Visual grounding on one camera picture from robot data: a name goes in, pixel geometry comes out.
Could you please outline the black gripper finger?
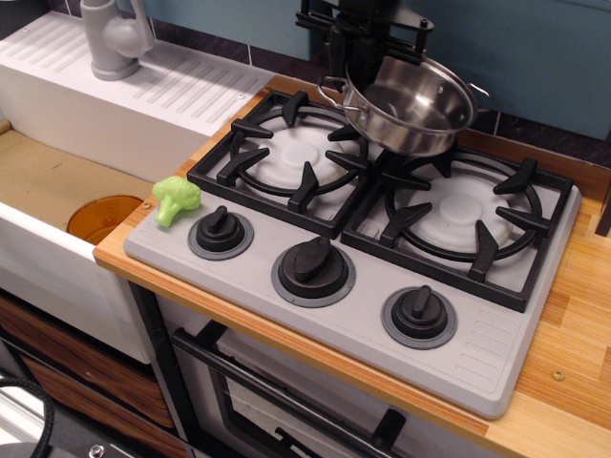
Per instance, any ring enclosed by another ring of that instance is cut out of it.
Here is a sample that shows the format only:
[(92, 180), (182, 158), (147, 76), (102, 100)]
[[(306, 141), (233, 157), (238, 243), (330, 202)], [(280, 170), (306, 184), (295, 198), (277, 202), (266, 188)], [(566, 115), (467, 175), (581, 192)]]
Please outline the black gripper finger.
[(379, 73), (386, 54), (386, 45), (380, 39), (360, 37), (355, 42), (355, 86), (363, 91)]
[(330, 28), (328, 32), (328, 59), (332, 76), (346, 77), (347, 64), (350, 58), (350, 35), (339, 28)]

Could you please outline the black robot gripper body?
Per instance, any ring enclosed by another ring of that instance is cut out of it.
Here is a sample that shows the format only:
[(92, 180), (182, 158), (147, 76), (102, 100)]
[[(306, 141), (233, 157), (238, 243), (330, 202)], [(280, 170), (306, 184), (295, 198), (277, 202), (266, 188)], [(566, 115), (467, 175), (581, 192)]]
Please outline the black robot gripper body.
[(330, 28), (339, 28), (351, 38), (350, 58), (360, 37), (380, 39), (386, 55), (416, 63), (426, 59), (429, 19), (410, 10), (402, 1), (303, 1), (296, 24), (320, 32), (328, 39)]

